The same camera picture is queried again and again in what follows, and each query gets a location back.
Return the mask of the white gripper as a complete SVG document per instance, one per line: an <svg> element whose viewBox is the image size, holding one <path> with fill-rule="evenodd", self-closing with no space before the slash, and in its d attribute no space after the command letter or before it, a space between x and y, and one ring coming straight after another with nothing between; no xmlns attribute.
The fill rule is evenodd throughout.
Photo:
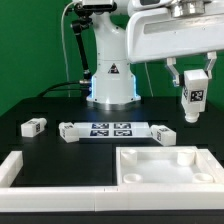
<svg viewBox="0 0 224 224"><path fill-rule="evenodd" d="M215 51L224 50L224 7L207 7L205 14L185 18L173 18L166 8L137 12L127 25L126 50L132 63L167 58L175 87L180 85L176 58L208 52L204 71L212 79Z"/></svg>

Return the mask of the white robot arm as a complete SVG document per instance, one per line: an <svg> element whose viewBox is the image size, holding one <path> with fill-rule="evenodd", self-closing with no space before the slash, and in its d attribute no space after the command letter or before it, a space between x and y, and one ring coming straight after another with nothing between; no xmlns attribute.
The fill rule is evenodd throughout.
<svg viewBox="0 0 224 224"><path fill-rule="evenodd" d="M87 101L125 108L140 101L132 63L165 60L187 113L204 110L216 53L224 50L224 0L80 0L93 24L97 70Z"/></svg>

